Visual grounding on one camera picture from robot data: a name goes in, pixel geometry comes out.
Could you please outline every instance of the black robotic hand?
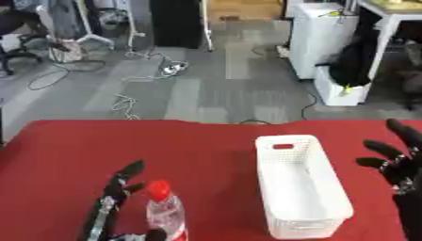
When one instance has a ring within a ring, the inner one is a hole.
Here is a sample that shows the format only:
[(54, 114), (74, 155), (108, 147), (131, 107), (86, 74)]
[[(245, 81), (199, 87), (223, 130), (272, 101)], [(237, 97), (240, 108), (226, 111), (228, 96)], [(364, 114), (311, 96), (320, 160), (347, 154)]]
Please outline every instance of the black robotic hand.
[(408, 151), (402, 151), (376, 140), (364, 140), (371, 151), (381, 154), (377, 157), (357, 158), (364, 167), (377, 169), (394, 188), (396, 203), (403, 230), (409, 241), (422, 240), (422, 134), (397, 120), (387, 120), (387, 128), (406, 144)]
[(144, 169), (143, 161), (137, 161), (116, 172), (103, 190), (103, 196), (94, 203), (78, 241), (165, 241), (163, 230), (149, 230), (145, 237), (140, 234), (114, 235), (119, 211), (129, 196), (145, 186), (144, 183), (126, 185)]

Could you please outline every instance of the red tablecloth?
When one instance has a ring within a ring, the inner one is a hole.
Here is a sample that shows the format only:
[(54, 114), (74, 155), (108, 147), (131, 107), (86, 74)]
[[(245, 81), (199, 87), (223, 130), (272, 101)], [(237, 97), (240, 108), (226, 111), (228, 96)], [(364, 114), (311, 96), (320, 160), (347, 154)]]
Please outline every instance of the red tablecloth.
[[(407, 121), (422, 129), (422, 121)], [(135, 181), (166, 178), (183, 200), (190, 240), (272, 240), (256, 178), (259, 136), (319, 138), (354, 208), (330, 241), (405, 240), (391, 190), (364, 138), (402, 146), (381, 120), (298, 121), (281, 125), (199, 124), (173, 120), (44, 120), (0, 151), (1, 240), (75, 240), (111, 173), (146, 162)], [(118, 231), (144, 233), (145, 192), (126, 203)]]

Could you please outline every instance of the white plastic basket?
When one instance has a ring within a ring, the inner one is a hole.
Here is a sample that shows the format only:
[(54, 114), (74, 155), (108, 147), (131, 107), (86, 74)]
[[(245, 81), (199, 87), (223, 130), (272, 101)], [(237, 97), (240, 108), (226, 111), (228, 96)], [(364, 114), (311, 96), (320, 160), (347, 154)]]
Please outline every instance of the white plastic basket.
[(316, 137), (258, 137), (255, 144), (261, 195), (274, 238), (330, 237), (353, 215)]

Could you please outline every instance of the gray carpet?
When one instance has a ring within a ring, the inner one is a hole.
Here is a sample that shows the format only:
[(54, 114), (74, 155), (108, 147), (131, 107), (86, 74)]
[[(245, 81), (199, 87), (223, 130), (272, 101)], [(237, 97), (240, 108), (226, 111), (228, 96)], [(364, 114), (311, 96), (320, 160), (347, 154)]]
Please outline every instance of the gray carpet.
[[(268, 49), (287, 40), (286, 22), (229, 22), (214, 24), (216, 50), (155, 48), (155, 53), (173, 60), (187, 61), (187, 70), (167, 79), (137, 79), (121, 82), (124, 77), (157, 74), (161, 58), (129, 58), (124, 55), (125, 38), (120, 48), (109, 53), (90, 42), (91, 59), (103, 59), (105, 68), (97, 72), (72, 72), (61, 82), (42, 90), (29, 90), (29, 81), (56, 70), (46, 62), (35, 66), (30, 60), (13, 64), (14, 77), (0, 80), (4, 99), (6, 139), (16, 135), (30, 121), (57, 119), (124, 119), (124, 111), (111, 111), (115, 94), (137, 100), (132, 114), (143, 120), (183, 120), (237, 123), (258, 119), (272, 123), (301, 120), (300, 110), (314, 99), (312, 83), (299, 83), (288, 61)], [(151, 38), (139, 40), (139, 49), (151, 46)], [(57, 78), (50, 75), (37, 86)], [(306, 110), (307, 119), (418, 119), (422, 108), (409, 112), (397, 95), (383, 82), (375, 84), (366, 104), (356, 107), (329, 107), (317, 98)]]

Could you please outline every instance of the water bottle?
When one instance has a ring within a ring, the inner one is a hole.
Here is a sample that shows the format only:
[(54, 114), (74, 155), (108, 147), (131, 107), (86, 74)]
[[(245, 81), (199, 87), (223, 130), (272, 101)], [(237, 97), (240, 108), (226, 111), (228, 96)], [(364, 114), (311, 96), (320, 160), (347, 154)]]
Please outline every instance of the water bottle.
[(147, 221), (151, 229), (161, 228), (167, 233), (167, 241), (187, 241), (185, 211), (182, 202), (171, 192), (166, 180), (158, 180), (148, 186), (150, 201), (147, 205)]

